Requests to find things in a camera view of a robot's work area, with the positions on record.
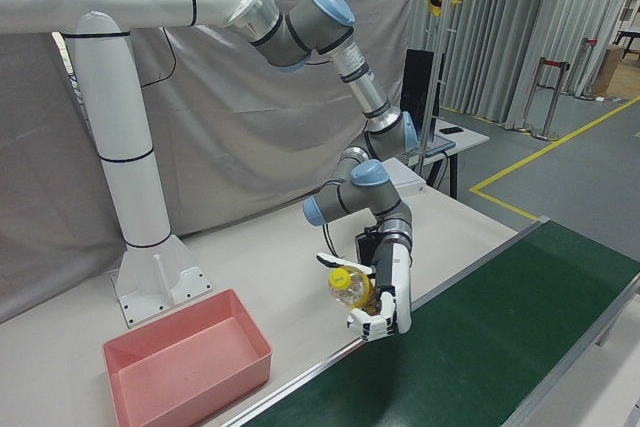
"gray curtain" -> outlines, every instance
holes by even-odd
[[[286,11],[297,0],[277,1]],[[397,102],[410,0],[348,1],[356,39]],[[198,27],[167,34],[175,72],[143,93],[179,235],[237,222],[311,191],[364,125],[330,64],[285,75],[228,31]],[[173,58],[162,31],[132,37],[141,83],[165,77]],[[124,244],[51,36],[0,37],[0,72],[3,321],[117,267]]]
[[[51,35],[0,36],[0,322],[117,266],[102,168]]]
[[[516,93],[505,127],[521,127],[523,111],[540,57],[568,61],[577,68],[576,95],[589,95],[607,45],[614,35],[624,0],[543,0],[527,46]],[[577,62],[584,37],[598,39],[582,63]],[[553,86],[558,69],[545,69],[541,84]]]
[[[438,26],[424,0],[414,0],[410,46],[431,50],[436,28],[452,28],[446,51],[442,105],[505,123],[522,113],[541,56],[576,67],[584,37],[597,38],[572,87],[589,94],[624,0],[465,0],[447,26]],[[542,83],[553,85],[557,73]]]

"white mounting column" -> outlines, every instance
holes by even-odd
[[[227,27],[257,0],[0,0],[0,34],[61,32],[78,76],[127,251],[115,282],[127,325],[211,283],[171,233],[129,30]]]
[[[115,287],[133,326],[211,283],[171,233],[129,32],[99,12],[85,14],[76,32],[64,38],[127,244]]]

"black mount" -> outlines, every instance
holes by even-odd
[[[365,227],[364,231],[356,236],[356,254],[358,263],[371,265],[376,249],[384,239],[384,234],[378,232],[378,226]]]

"cardboard box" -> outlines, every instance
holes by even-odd
[[[604,60],[600,65],[598,76],[591,86],[592,95],[605,95],[607,93],[613,74],[620,60],[622,60],[622,54],[624,54],[624,46],[613,44],[607,46],[607,52],[604,54]]]

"blue joint cap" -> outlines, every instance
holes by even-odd
[[[307,218],[307,221],[311,225],[315,225],[316,227],[318,227],[319,225],[324,225],[327,223],[324,215],[322,215],[322,212],[320,211],[320,207],[318,207],[316,199],[314,199],[313,197],[309,197],[304,201],[304,203],[302,204],[302,211],[304,212],[304,216]]]
[[[311,57],[311,54],[307,55],[304,59],[302,59],[297,64],[286,65],[284,67],[277,67],[277,69],[280,72],[284,72],[285,74],[290,74],[291,72],[295,72],[296,70],[300,70],[302,67],[304,67],[304,64],[307,63],[307,60],[309,60],[310,57]]]
[[[356,17],[353,15],[349,4],[346,0],[313,0],[321,11],[327,14],[336,22],[351,27],[356,22]]]
[[[351,171],[351,182],[358,187],[377,187],[389,180],[379,160],[367,160]]]
[[[411,114],[409,112],[403,112],[404,117],[404,150],[405,152],[418,146],[418,133],[413,125]]]

